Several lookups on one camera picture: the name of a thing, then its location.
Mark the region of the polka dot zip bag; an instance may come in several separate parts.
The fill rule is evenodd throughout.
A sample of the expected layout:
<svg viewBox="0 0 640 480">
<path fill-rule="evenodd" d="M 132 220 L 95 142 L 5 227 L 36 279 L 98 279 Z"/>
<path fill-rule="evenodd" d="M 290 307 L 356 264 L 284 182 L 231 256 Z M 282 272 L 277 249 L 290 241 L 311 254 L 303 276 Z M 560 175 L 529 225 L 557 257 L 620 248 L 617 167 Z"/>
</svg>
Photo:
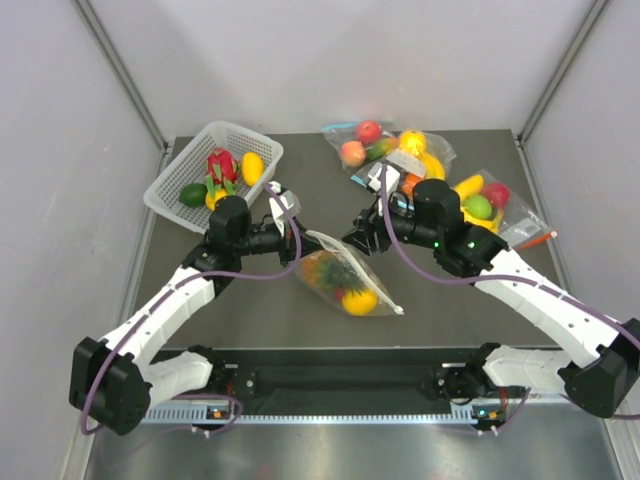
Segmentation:
<svg viewBox="0 0 640 480">
<path fill-rule="evenodd" d="M 300 259 L 296 274 L 320 298 L 350 316 L 404 314 L 354 247 L 314 230 L 305 238 L 317 249 Z"/>
</svg>

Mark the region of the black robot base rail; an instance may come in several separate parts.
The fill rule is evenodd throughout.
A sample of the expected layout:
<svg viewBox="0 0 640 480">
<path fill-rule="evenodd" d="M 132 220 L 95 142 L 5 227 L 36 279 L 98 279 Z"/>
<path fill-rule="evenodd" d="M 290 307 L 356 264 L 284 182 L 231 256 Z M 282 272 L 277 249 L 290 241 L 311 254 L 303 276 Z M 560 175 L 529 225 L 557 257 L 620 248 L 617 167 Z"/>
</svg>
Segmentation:
<svg viewBox="0 0 640 480">
<path fill-rule="evenodd" d="M 524 392 L 481 378 L 474 361 L 487 347 L 199 351 L 213 361 L 211 377 L 185 395 L 227 394 L 256 415 L 430 413 Z"/>
</svg>

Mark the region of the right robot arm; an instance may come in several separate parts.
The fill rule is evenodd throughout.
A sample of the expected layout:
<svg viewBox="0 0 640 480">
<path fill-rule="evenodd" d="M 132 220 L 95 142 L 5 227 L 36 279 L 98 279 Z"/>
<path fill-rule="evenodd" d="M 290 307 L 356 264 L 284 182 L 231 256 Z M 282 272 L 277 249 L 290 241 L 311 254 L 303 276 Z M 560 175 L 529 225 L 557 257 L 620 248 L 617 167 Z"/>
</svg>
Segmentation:
<svg viewBox="0 0 640 480">
<path fill-rule="evenodd" d="M 554 350 L 486 343 L 465 364 L 471 398 L 500 387 L 563 394 L 611 418 L 639 379 L 639 322 L 621 323 L 560 289 L 498 235 L 464 220 L 457 192 L 441 180 L 413 189 L 413 208 L 391 208 L 390 188 L 360 212 L 345 243 L 370 255 L 403 244 L 432 250 L 444 285 L 470 285 L 503 302 L 557 345 Z"/>
</svg>

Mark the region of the orange pineapple with green leaves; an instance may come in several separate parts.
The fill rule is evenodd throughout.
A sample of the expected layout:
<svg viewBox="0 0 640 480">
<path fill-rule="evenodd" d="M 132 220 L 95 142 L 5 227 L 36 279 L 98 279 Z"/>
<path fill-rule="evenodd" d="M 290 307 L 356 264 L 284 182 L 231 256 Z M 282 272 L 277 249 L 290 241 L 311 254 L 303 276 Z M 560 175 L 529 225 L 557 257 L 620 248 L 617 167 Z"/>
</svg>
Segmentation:
<svg viewBox="0 0 640 480">
<path fill-rule="evenodd" d="M 332 295 L 336 289 L 365 290 L 353 266 L 341 255 L 327 251 L 316 252 L 301 260 L 299 275 L 309 287 L 325 295 Z"/>
</svg>

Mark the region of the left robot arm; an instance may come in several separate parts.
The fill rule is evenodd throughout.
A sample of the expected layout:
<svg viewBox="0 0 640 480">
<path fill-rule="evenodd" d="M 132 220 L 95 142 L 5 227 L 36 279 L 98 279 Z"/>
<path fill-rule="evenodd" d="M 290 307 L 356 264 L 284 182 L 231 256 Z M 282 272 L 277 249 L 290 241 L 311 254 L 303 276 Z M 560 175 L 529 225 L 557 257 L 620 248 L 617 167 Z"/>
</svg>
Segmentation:
<svg viewBox="0 0 640 480">
<path fill-rule="evenodd" d="M 227 374 L 205 348 L 191 347 L 164 361 L 156 355 L 234 279 L 248 277 L 242 271 L 244 257 L 274 253 L 291 271 L 305 254 L 318 249 L 296 219 L 296 195 L 285 189 L 269 196 L 271 212 L 264 223 L 253 222 L 243 198 L 219 200 L 203 240 L 168 283 L 115 330 L 99 340 L 87 337 L 76 346 L 69 402 L 81 413 L 83 434 L 107 428 L 126 435 L 163 402 L 196 390 L 209 397 L 224 390 Z"/>
</svg>

